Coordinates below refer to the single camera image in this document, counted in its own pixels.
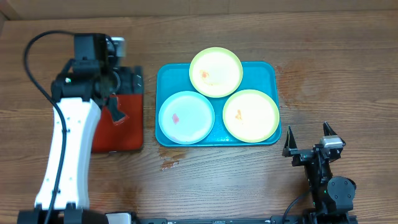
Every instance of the wooden table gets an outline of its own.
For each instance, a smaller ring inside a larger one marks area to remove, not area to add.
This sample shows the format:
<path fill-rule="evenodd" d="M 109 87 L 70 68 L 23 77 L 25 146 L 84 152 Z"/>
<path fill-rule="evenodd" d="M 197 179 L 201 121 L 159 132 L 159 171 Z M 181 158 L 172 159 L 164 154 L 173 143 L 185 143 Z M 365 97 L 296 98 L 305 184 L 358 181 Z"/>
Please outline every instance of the wooden table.
<path fill-rule="evenodd" d="M 51 105 L 22 69 L 22 51 L 52 29 L 104 32 L 127 40 L 124 64 L 145 75 L 145 144 L 140 153 L 96 154 L 91 208 L 139 217 L 269 217 L 308 188 L 303 167 L 282 157 L 287 125 L 299 148 L 323 135 L 322 122 L 347 142 L 334 175 L 353 179 L 361 223 L 398 219 L 398 12 L 309 12 L 6 22 L 0 37 L 0 220 L 33 208 L 52 137 Z M 169 149 L 155 140 L 155 86 L 166 63 L 189 62 L 221 46 L 277 72 L 281 140 L 273 146 Z M 30 64 L 49 91 L 73 57 L 70 37 L 38 41 Z M 311 207 L 307 200 L 292 213 Z"/>

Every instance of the round plate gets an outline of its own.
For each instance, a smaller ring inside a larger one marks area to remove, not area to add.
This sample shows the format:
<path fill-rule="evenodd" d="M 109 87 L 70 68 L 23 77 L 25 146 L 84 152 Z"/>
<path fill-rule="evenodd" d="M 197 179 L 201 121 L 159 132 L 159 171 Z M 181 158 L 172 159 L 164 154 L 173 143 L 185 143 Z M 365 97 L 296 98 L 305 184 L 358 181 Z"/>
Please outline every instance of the round plate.
<path fill-rule="evenodd" d="M 195 89 L 209 97 L 219 98 L 233 93 L 241 84 L 243 67 L 238 57 L 221 47 L 211 47 L 197 54 L 189 68 Z"/>
<path fill-rule="evenodd" d="M 226 129 L 244 142 L 261 142 L 271 137 L 279 124 L 275 102 L 258 90 L 242 90 L 225 103 L 223 121 Z"/>
<path fill-rule="evenodd" d="M 160 129 L 171 141 L 179 144 L 201 141 L 210 133 L 214 121 L 210 101 L 193 91 L 170 96 L 159 111 Z"/>

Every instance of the pink stain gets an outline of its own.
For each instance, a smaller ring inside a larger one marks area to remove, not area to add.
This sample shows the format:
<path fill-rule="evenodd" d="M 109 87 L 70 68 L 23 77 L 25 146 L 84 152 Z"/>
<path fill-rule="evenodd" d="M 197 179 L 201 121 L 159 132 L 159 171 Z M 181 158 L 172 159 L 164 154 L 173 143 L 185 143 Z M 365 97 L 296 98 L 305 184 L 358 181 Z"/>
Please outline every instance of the pink stain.
<path fill-rule="evenodd" d="M 173 114 L 173 122 L 174 122 L 174 124 L 177 124 L 178 122 L 180 122 L 180 118 L 178 118 L 178 116 L 176 114 Z"/>

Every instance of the yellow plate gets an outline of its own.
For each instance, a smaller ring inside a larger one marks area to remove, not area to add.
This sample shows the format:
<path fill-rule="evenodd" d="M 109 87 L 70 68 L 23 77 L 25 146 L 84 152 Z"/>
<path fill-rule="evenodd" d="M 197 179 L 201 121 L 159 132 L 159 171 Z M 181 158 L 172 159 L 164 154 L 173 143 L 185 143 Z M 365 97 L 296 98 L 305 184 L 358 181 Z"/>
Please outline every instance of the yellow plate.
<path fill-rule="evenodd" d="M 271 137 L 279 124 L 279 110 L 274 100 L 258 90 L 242 90 L 225 103 L 223 121 L 235 138 L 261 142 Z"/>
<path fill-rule="evenodd" d="M 219 98 L 233 93 L 241 84 L 243 67 L 230 50 L 211 47 L 197 54 L 189 68 L 195 89 L 209 97 Z"/>

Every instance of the blue rectangular tray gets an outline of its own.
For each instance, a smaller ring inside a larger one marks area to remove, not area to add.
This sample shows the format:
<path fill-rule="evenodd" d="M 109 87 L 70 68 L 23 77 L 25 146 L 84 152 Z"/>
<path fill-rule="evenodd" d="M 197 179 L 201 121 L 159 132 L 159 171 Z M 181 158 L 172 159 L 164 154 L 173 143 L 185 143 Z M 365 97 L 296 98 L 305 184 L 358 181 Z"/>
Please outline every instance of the blue rectangular tray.
<path fill-rule="evenodd" d="M 196 91 L 189 79 L 189 63 L 175 63 L 164 65 L 157 74 L 156 83 L 156 114 L 155 114 L 155 136 L 157 141 L 166 147 L 205 147 L 205 146 L 252 146 L 270 145 L 277 142 L 282 134 L 281 122 L 275 133 L 268 139 L 257 142 L 242 142 L 233 137 L 225 128 L 223 122 L 223 108 L 226 100 L 230 97 L 209 98 L 214 107 L 215 123 L 210 134 L 202 141 L 183 145 L 169 140 L 159 126 L 159 110 L 163 102 L 174 93 L 180 91 Z M 236 91 L 259 90 L 269 95 L 279 108 L 278 92 L 275 80 L 275 70 L 266 62 L 242 62 L 243 79 Z"/>

